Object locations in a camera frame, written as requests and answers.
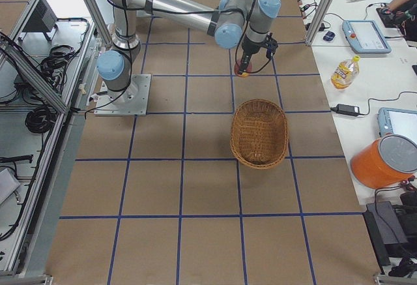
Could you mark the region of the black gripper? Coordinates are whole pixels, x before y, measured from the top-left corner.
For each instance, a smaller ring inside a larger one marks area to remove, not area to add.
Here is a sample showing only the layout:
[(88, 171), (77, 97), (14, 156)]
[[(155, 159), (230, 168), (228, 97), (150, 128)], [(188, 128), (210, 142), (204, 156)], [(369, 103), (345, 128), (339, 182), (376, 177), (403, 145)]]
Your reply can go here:
[(243, 54), (238, 64), (239, 74), (250, 74), (252, 72), (251, 58), (259, 52), (264, 41), (265, 38), (262, 38), (260, 42), (254, 42), (247, 35), (244, 36), (242, 41)]

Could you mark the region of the person's hand on controller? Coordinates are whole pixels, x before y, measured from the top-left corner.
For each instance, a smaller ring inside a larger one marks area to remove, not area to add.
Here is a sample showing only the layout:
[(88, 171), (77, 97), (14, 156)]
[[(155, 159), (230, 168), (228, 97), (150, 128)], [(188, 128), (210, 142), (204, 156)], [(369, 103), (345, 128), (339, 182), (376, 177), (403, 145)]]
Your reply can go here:
[(390, 21), (394, 21), (401, 11), (392, 10), (388, 5), (380, 9), (380, 14), (384, 18), (388, 18)]

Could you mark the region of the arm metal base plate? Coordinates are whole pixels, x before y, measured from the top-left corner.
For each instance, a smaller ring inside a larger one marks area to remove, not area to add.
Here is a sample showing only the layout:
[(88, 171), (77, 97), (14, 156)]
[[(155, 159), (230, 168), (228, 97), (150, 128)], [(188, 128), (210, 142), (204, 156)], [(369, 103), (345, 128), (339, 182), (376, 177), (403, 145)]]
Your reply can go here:
[(151, 88), (150, 74), (133, 74), (129, 88), (119, 97), (120, 93), (108, 91), (104, 81), (101, 84), (100, 95), (96, 102), (96, 116), (144, 116), (147, 114), (149, 90)]

